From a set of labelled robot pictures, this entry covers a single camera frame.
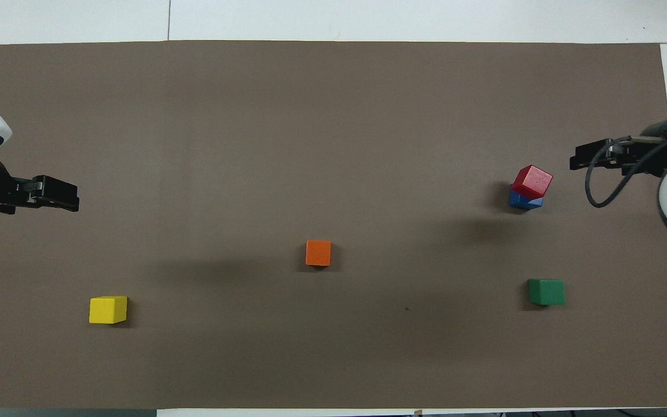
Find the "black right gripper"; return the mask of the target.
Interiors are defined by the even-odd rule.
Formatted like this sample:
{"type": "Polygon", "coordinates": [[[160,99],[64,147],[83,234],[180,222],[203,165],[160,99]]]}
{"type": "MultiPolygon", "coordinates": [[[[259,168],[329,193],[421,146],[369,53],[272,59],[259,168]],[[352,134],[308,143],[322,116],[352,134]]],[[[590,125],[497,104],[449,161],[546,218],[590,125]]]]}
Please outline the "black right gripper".
{"type": "Polygon", "coordinates": [[[661,177],[667,169],[667,146],[662,138],[622,138],[610,145],[612,139],[603,139],[576,147],[576,156],[569,159],[569,169],[619,168],[624,176],[651,174],[661,177]]]}

